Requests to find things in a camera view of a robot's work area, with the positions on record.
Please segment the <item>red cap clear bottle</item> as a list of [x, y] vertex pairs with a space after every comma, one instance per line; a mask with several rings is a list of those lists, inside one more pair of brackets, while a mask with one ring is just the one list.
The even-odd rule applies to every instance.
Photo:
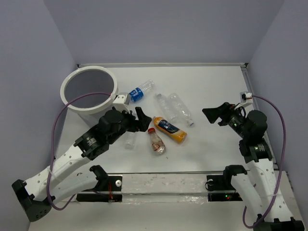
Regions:
[[155, 154], [156, 155], [164, 154], [166, 151], [166, 146], [162, 141], [162, 139], [156, 133], [156, 130], [154, 128], [149, 128], [147, 132], [150, 136], [152, 150], [155, 152]]

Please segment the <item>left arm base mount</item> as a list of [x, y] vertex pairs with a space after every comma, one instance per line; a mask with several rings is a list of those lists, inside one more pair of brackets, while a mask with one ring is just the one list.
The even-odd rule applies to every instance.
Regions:
[[77, 202], [116, 203], [122, 202], [122, 175], [109, 175], [106, 181], [98, 182], [94, 189], [77, 194]]

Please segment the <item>clear ribbed bottle left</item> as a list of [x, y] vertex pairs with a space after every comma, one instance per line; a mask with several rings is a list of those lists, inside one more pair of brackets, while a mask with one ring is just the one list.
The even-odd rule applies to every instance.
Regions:
[[163, 112], [163, 114], [166, 116], [168, 121], [173, 121], [175, 122], [177, 120], [177, 115], [175, 114], [172, 105], [170, 104], [169, 100], [167, 97], [161, 93], [156, 93], [154, 95], [155, 100], [158, 103], [159, 108]]

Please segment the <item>clear ribbed bottle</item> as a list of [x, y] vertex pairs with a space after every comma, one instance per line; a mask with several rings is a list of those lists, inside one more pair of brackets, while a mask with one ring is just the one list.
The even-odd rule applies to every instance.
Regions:
[[173, 121], [175, 122], [177, 120], [177, 115], [175, 114], [172, 105], [170, 104], [169, 100], [167, 97], [161, 93], [156, 93], [154, 95], [155, 100], [158, 103], [159, 108], [163, 112], [163, 114], [166, 116], [168, 121]]
[[178, 114], [179, 119], [188, 127], [192, 127], [194, 125], [192, 114], [178, 94], [172, 93], [168, 96], [168, 99], [170, 100], [175, 112]]

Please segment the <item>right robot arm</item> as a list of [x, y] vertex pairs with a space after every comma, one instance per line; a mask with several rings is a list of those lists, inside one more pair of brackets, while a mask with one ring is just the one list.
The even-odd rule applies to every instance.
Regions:
[[230, 165], [221, 177], [225, 188], [234, 188], [243, 202], [245, 212], [255, 219], [244, 225], [254, 231], [303, 231], [302, 221], [296, 220], [280, 190], [282, 173], [275, 174], [272, 154], [264, 139], [267, 117], [258, 110], [242, 114], [235, 104], [223, 103], [217, 108], [204, 108], [202, 112], [213, 124], [230, 126], [240, 137], [239, 149], [247, 167]]

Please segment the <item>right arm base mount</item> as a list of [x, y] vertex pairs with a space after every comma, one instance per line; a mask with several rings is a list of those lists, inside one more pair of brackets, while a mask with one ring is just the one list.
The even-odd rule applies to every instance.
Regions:
[[242, 201], [237, 191], [225, 182], [223, 175], [207, 175], [205, 189], [208, 191], [209, 202]]

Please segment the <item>orange milk tea bottle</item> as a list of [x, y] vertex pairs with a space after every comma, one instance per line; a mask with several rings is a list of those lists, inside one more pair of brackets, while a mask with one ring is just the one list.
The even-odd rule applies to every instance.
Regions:
[[187, 137], [187, 133], [176, 126], [172, 125], [170, 122], [165, 120], [163, 117], [154, 117], [154, 126], [161, 132], [168, 135], [176, 143], [181, 144]]

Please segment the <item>clear bottle white cap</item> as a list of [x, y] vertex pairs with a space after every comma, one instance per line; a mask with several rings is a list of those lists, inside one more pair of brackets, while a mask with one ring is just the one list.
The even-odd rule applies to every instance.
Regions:
[[136, 132], [127, 132], [124, 147], [127, 150], [133, 150], [135, 147], [137, 133]]

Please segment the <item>blue label water bottle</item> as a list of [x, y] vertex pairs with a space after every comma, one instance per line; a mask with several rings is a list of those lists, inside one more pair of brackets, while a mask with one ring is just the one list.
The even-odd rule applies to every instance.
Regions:
[[148, 94], [154, 88], [154, 82], [152, 80], [148, 80], [141, 84], [139, 87], [133, 89], [129, 95], [131, 97], [131, 101], [136, 103], [141, 100], [146, 94]]

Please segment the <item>clear ribbed bottle right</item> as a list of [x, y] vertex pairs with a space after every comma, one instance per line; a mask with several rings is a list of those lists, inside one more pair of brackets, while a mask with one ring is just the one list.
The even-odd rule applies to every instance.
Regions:
[[178, 94], [172, 93], [168, 96], [168, 99], [170, 100], [175, 112], [178, 114], [179, 119], [188, 127], [192, 127], [194, 125], [192, 114]]

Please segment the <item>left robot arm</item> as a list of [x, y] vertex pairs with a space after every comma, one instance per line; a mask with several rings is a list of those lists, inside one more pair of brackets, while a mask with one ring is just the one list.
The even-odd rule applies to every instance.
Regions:
[[146, 132], [151, 118], [141, 107], [120, 112], [111, 109], [97, 125], [79, 137], [53, 164], [27, 180], [16, 180], [12, 188], [30, 222], [43, 218], [59, 201], [84, 190], [103, 191], [113, 187], [100, 165], [68, 180], [74, 171], [108, 151], [109, 146], [125, 132]]

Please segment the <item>white round bin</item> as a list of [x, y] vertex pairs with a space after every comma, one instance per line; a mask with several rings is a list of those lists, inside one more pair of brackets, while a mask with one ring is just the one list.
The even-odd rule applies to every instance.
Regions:
[[117, 94], [115, 75], [96, 65], [73, 71], [60, 88], [61, 100], [68, 105], [68, 110], [78, 115], [89, 127], [97, 124], [99, 118], [111, 109]]

